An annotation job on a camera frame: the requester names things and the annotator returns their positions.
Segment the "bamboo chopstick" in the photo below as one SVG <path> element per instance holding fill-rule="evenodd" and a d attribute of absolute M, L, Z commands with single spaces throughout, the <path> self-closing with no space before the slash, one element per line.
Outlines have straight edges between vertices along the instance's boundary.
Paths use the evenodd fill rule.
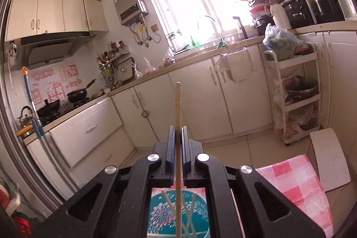
<path fill-rule="evenodd" d="M 175 84 L 175 189 L 176 189 L 176 237 L 182 237 L 182 157 L 181 157 L 181 127 L 182 127 L 182 84 Z"/>

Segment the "white lower kitchen cabinets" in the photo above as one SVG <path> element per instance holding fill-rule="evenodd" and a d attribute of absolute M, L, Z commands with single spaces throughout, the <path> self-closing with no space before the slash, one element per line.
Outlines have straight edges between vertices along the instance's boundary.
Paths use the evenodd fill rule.
<path fill-rule="evenodd" d="M 307 152 L 310 138 L 290 149 L 268 133 L 272 108 L 259 41 L 234 45 L 252 58 L 252 73 L 233 82 L 214 69 L 215 57 L 197 56 L 109 97 L 101 97 L 49 126 L 42 138 L 24 141 L 35 165 L 63 199 L 69 199 L 106 166 L 125 166 L 141 150 L 168 138 L 175 123 L 176 83 L 182 85 L 182 123 L 188 135 L 229 166 L 263 167 Z"/>

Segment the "kitchen faucet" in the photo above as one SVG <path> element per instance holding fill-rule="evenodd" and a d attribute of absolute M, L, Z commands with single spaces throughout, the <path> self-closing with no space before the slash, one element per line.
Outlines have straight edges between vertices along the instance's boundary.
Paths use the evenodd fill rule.
<path fill-rule="evenodd" d="M 233 19 L 238 22 L 238 26 L 239 26 L 239 28 L 240 28 L 243 36 L 244 36 L 244 39 L 248 39 L 247 32 L 245 30 L 244 25 L 242 24 L 242 21 L 241 21 L 240 17 L 239 16 L 233 16 Z"/>

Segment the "pink checkered tablecloth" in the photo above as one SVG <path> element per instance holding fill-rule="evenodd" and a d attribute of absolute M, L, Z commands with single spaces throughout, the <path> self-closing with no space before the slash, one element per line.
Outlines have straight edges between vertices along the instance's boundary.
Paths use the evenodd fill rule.
<path fill-rule="evenodd" d="M 334 235 L 333 218 L 327 196 L 320 180 L 306 155 L 298 155 L 285 161 L 257 169 L 267 181 L 288 198 L 304 214 L 321 227 L 326 237 Z M 163 225 L 165 200 L 162 190 L 166 190 L 171 201 L 175 201 L 175 187 L 154 188 L 149 206 L 148 237 L 175 237 L 176 227 L 173 224 Z M 183 223 L 186 222 L 185 208 L 191 207 L 192 194 L 196 200 L 192 222 L 197 237 L 209 237 L 208 209 L 206 192 L 203 188 L 182 187 L 185 204 L 182 206 Z"/>

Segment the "plastic bag hanging on cabinet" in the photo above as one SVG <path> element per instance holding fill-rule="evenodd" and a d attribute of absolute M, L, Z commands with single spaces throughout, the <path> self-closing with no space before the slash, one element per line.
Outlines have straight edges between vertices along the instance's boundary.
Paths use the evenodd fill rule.
<path fill-rule="evenodd" d="M 228 78 L 235 83 L 250 78 L 254 71 L 254 62 L 246 47 L 232 53 L 220 54 L 215 62 L 216 72 L 226 72 Z"/>

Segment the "white tiered storage cart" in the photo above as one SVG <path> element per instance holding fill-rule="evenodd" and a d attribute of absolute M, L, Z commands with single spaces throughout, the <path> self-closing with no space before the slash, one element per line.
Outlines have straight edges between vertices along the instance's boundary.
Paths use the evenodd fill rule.
<path fill-rule="evenodd" d="M 306 49 L 291 59 L 278 60 L 272 50 L 263 52 L 272 103 L 274 131 L 286 146 L 320 129 L 321 82 L 318 52 Z"/>

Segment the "mop with metal pole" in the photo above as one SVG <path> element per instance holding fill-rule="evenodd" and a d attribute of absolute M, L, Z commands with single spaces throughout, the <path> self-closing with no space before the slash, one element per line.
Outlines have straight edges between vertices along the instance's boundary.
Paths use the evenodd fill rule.
<path fill-rule="evenodd" d="M 31 90 L 30 90 L 30 84 L 29 84 L 29 80 L 28 80 L 28 71 L 27 68 L 25 66 L 22 67 L 22 73 L 24 75 L 24 84 L 25 84 L 25 89 L 26 89 L 26 93 L 28 95 L 28 100 L 31 104 L 31 108 L 32 108 L 32 125 L 25 127 L 24 129 L 21 129 L 20 131 L 16 132 L 15 135 L 17 137 L 20 137 L 21 135 L 23 135 L 24 133 L 28 132 L 29 130 L 33 129 L 35 134 L 37 135 L 37 137 L 39 139 L 41 139 L 45 132 L 43 130 L 42 124 L 40 122 L 39 116 L 37 114 L 37 110 L 35 107 L 35 103 L 32 100 L 31 97 Z"/>

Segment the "red patterned bag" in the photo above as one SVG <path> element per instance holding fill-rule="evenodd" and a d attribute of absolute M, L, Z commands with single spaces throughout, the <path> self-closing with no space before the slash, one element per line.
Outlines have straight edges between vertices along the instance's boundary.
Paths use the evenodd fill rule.
<path fill-rule="evenodd" d="M 12 219 L 22 237 L 29 238 L 32 236 L 33 231 L 30 223 L 30 218 L 27 215 L 16 211 L 12 214 Z"/>

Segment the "steel whistling kettle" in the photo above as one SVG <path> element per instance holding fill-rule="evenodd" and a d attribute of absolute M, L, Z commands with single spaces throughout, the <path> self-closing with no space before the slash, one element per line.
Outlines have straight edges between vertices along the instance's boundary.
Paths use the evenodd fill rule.
<path fill-rule="evenodd" d="M 24 106 L 21 110 L 21 115 L 18 118 L 19 119 L 19 124 L 20 124 L 20 129 L 25 129 L 28 126 L 32 126 L 32 117 L 33 117 L 33 111 L 31 107 L 29 106 Z"/>

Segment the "bag of green vegetables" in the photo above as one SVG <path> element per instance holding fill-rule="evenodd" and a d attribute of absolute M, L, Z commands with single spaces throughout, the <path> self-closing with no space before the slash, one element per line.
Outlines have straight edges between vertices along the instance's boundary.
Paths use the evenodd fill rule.
<path fill-rule="evenodd" d="M 276 25 L 267 25 L 263 45 L 266 50 L 273 51 L 276 54 L 279 62 L 293 58 L 299 44 L 300 40 L 291 32 Z"/>

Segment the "gas water heater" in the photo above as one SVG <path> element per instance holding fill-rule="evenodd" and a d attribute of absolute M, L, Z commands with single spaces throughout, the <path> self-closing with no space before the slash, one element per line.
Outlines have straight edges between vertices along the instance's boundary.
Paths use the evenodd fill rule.
<path fill-rule="evenodd" d="M 120 24 L 130 26 L 138 23 L 141 16 L 146 16 L 148 10 L 143 0 L 113 0 Z"/>

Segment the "range hood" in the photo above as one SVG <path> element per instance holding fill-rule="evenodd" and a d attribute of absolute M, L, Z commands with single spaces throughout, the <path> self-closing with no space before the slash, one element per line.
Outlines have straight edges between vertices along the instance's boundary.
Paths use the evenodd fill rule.
<path fill-rule="evenodd" d="M 15 40 L 18 45 L 17 69 L 35 69 L 59 63 L 73 56 L 80 47 L 91 42 L 97 34 L 89 31 L 45 33 Z"/>

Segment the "white thermos jug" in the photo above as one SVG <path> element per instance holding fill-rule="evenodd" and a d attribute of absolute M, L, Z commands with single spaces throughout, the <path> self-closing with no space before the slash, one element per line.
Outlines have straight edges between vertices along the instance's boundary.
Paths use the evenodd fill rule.
<path fill-rule="evenodd" d="M 286 14 L 284 7 L 280 4 L 272 4 L 270 6 L 270 13 L 273 17 L 275 25 L 284 30 L 291 30 L 291 23 Z"/>

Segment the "wall utensil rack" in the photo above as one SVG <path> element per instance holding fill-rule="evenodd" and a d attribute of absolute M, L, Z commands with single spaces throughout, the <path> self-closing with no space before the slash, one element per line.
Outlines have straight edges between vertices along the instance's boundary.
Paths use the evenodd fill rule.
<path fill-rule="evenodd" d="M 134 58 L 129 47 L 121 40 L 110 42 L 108 49 L 98 54 L 97 63 L 105 86 L 111 90 L 134 79 Z"/>

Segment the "white upper wall cabinets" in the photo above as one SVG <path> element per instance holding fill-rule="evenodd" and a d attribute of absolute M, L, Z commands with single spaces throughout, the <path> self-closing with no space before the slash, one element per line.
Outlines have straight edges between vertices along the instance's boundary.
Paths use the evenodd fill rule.
<path fill-rule="evenodd" d="M 12 0 L 7 42 L 40 34 L 104 32 L 108 26 L 97 0 Z"/>

